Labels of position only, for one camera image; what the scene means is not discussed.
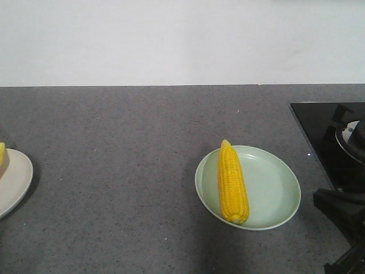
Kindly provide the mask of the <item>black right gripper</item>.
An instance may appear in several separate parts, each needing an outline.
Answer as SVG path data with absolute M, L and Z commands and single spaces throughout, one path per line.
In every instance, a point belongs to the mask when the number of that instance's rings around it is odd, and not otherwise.
M 326 274 L 364 273 L 364 193 L 319 189 L 314 205 L 341 231 L 351 248 L 333 264 L 325 264 Z

